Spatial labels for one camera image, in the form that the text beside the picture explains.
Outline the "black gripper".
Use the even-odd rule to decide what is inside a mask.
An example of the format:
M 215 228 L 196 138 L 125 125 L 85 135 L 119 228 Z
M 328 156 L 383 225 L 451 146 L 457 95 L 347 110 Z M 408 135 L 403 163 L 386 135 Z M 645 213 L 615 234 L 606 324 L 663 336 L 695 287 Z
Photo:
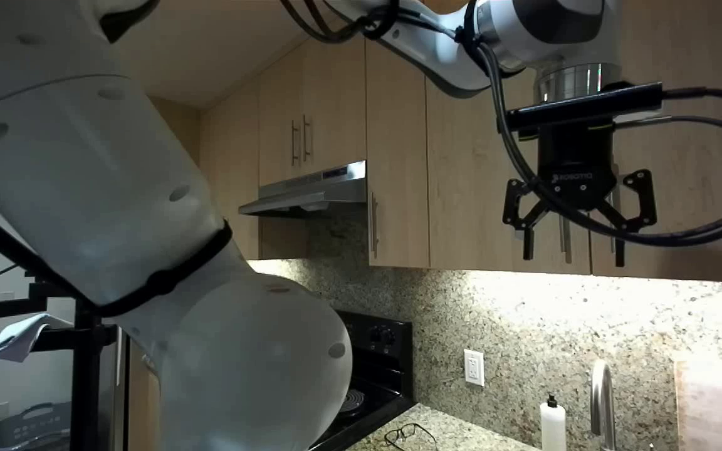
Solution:
M 606 223 L 624 234 L 639 234 L 656 223 L 654 178 L 646 168 L 626 174 L 620 183 L 638 197 L 638 208 L 624 215 L 606 197 L 616 185 L 613 171 L 613 130 L 606 125 L 556 125 L 539 134 L 539 178 L 551 193 L 569 207 L 598 207 Z M 529 185 L 512 178 L 507 183 L 502 222 L 521 234 L 521 258 L 535 258 L 535 228 L 551 212 L 546 202 L 536 202 L 521 213 L 521 199 Z M 626 264 L 626 240 L 615 240 L 615 267 Z

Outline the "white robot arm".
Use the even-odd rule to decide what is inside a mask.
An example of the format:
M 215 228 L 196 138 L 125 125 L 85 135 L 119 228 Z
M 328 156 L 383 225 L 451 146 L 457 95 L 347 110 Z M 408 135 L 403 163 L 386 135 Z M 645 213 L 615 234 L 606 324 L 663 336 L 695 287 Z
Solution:
M 253 272 L 115 46 L 159 0 L 0 0 L 0 215 L 135 339 L 161 451 L 312 451 L 347 401 L 341 316 Z

